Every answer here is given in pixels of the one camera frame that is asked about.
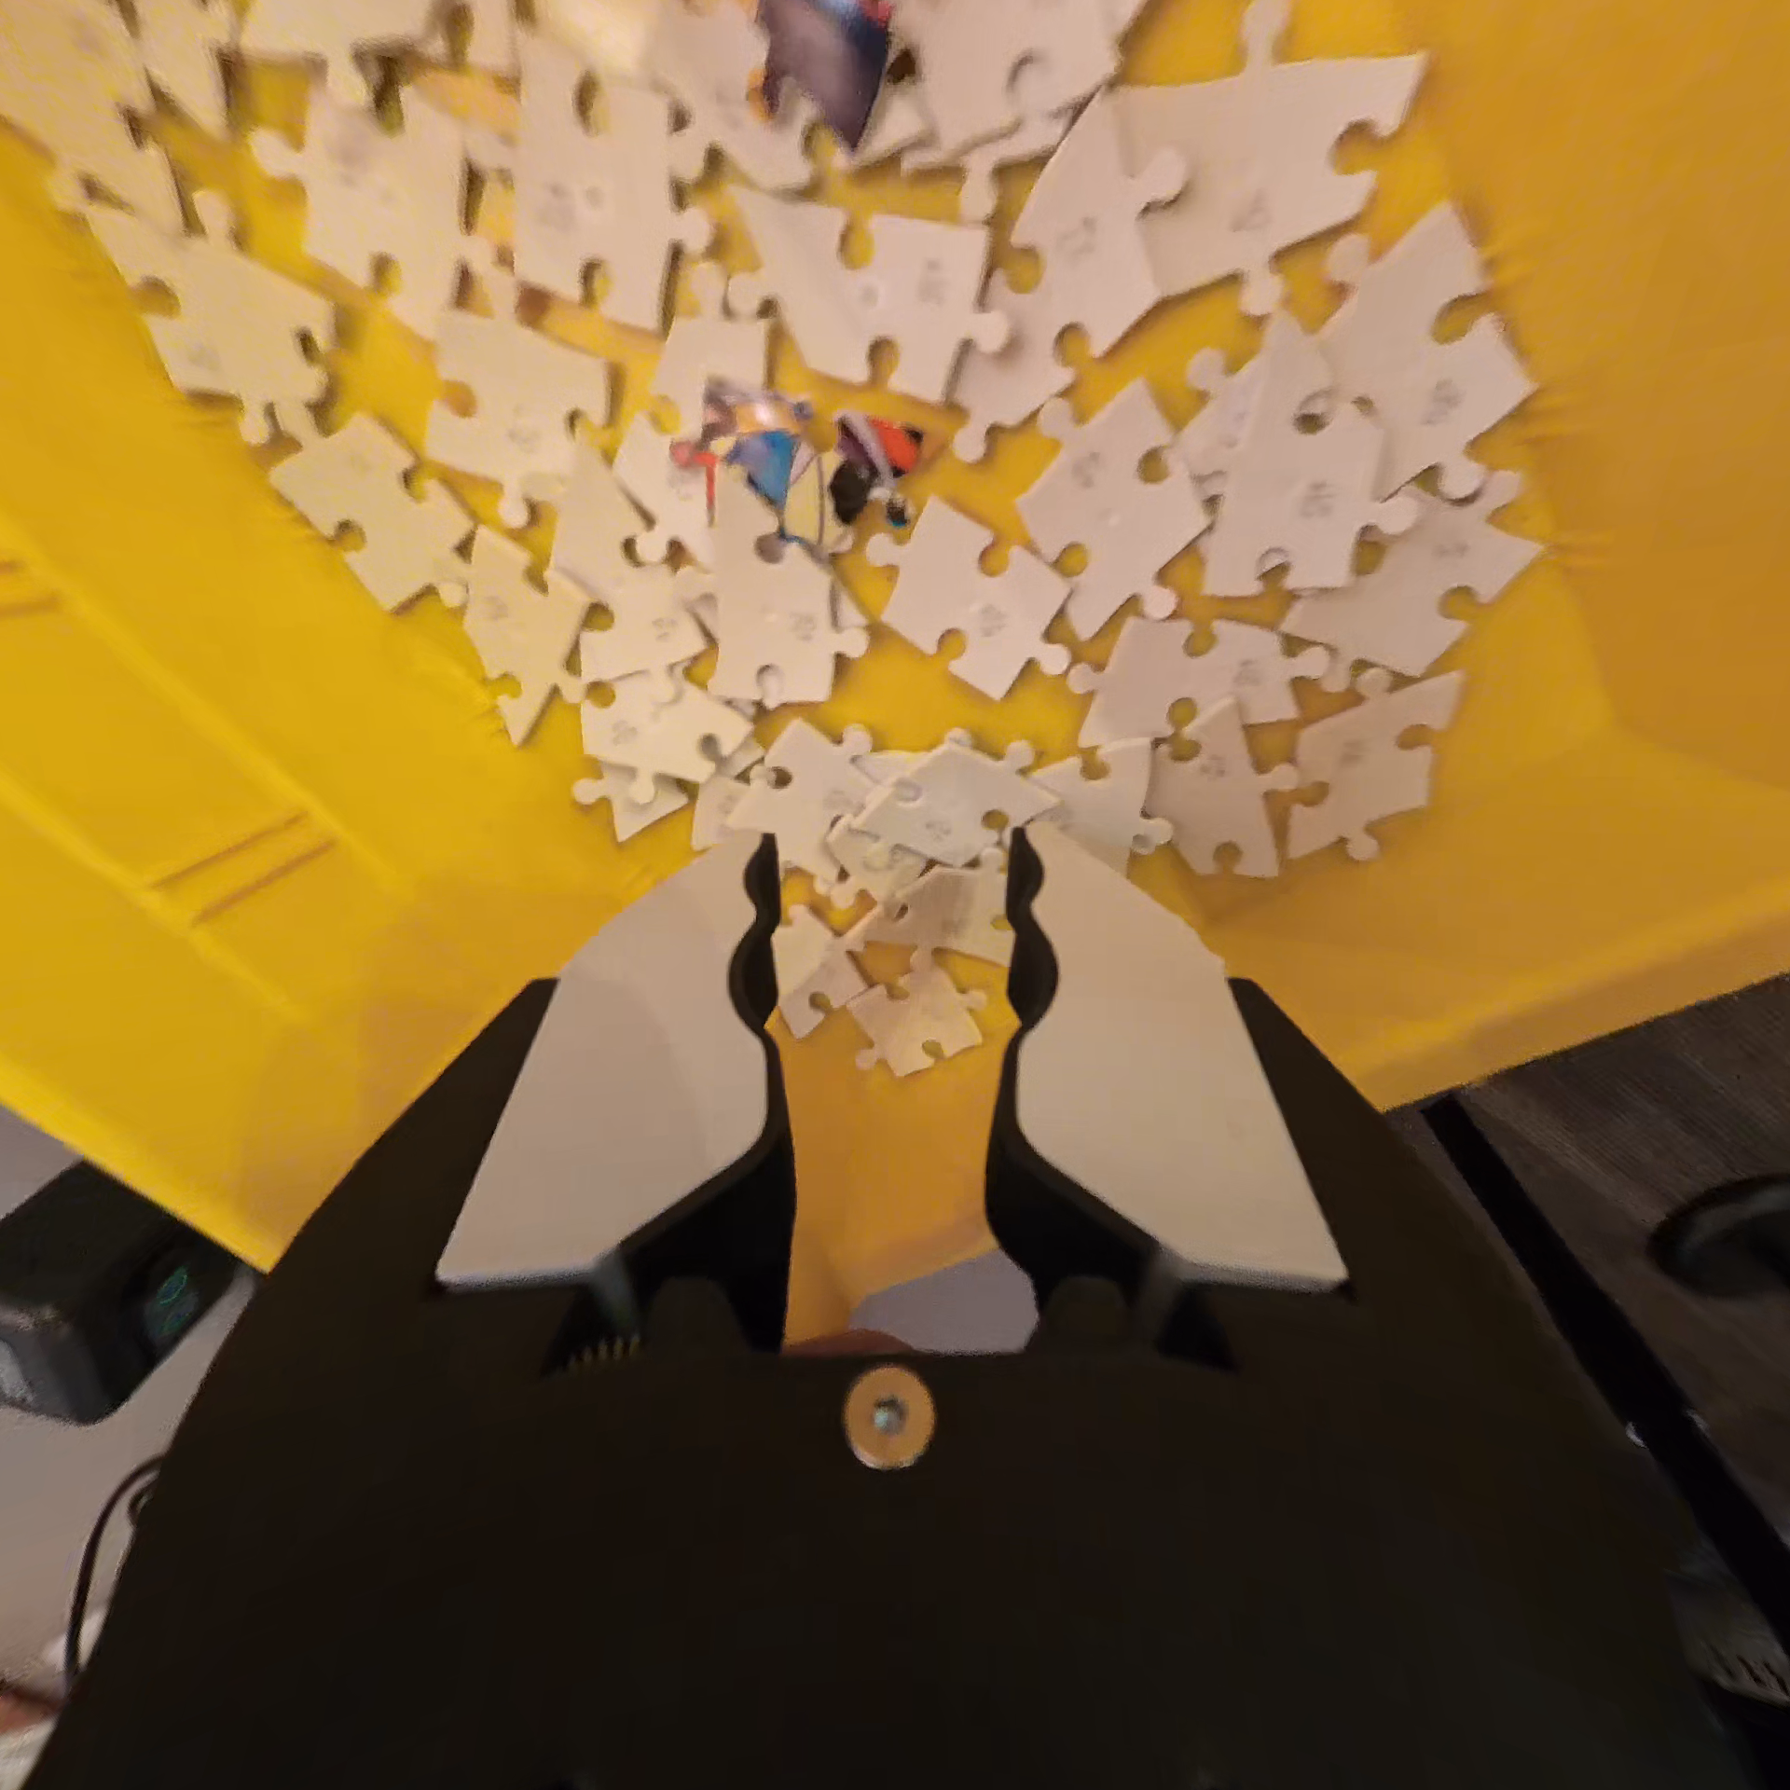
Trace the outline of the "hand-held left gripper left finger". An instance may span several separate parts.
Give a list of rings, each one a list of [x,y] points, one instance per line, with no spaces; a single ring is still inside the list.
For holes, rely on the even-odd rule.
[[[718,1288],[750,1347],[789,1325],[798,1170],[767,1023],[781,870],[734,834],[565,967],[434,1277],[581,1288],[643,1332],[673,1281]]]

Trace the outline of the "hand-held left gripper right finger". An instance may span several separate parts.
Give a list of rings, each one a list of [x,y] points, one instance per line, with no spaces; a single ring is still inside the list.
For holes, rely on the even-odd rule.
[[[1047,1314],[1097,1288],[1155,1353],[1230,1353],[1210,1289],[1327,1296],[1345,1261],[1230,971],[1034,821],[1012,838],[987,1226]]]

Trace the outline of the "pile of white puzzle pieces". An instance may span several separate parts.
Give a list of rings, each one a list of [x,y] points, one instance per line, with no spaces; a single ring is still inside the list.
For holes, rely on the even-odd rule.
[[[757,102],[757,2],[5,2],[49,163],[170,385],[495,727],[581,727],[618,846],[771,834],[794,1038],[982,1042],[1010,827],[1275,880],[1428,806],[1436,675],[1539,557],[1473,445],[1534,396],[1452,204],[1341,237],[1424,55],[1122,86],[1145,2],[892,2],[869,136]],[[709,377],[816,405],[777,512],[671,443]],[[928,434],[832,520],[838,414]]]

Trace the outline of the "yellow plastic bin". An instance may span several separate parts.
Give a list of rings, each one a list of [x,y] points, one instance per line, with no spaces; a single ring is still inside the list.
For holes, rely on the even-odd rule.
[[[1241,67],[1147,2],[1122,86]],[[1424,55],[1341,237],[1452,204],[1534,396],[1473,445],[1539,557],[1465,615],[1428,806],[1378,855],[1129,870],[1378,1105],[1787,967],[1787,6],[1290,2],[1288,62]],[[385,615],[178,392],[46,157],[4,133],[4,1114],[272,1265],[525,982],[684,871],[618,846],[578,717],[513,748],[444,606]],[[794,1328],[981,1255],[1014,1016],[863,1073],[781,1019]]]

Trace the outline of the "red blue single puzzle piece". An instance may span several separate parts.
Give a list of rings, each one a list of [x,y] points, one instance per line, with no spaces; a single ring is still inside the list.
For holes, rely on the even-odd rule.
[[[700,421],[673,437],[671,462],[679,471],[700,476],[709,521],[718,513],[725,468],[744,474],[746,486],[778,512],[789,497],[798,462],[810,447],[812,418],[816,405],[805,397],[709,377]]]

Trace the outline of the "black red single puzzle piece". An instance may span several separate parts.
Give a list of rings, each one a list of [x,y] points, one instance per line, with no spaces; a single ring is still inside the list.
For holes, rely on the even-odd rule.
[[[875,414],[838,414],[835,464],[826,501],[840,527],[854,527],[872,507],[881,507],[887,527],[910,527],[905,480],[928,455],[928,434],[905,421]]]

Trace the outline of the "dark blue single puzzle piece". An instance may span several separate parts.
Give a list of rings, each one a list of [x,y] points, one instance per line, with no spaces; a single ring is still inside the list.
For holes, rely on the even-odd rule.
[[[789,92],[810,102],[848,148],[861,148],[875,119],[892,41],[889,2],[757,2],[766,37],[757,102],[777,117]]]

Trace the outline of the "black round object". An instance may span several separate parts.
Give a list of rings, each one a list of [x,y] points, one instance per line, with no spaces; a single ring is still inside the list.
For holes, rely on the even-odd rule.
[[[1709,1300],[1787,1293],[1787,1175],[1717,1186],[1660,1222],[1651,1264]]]

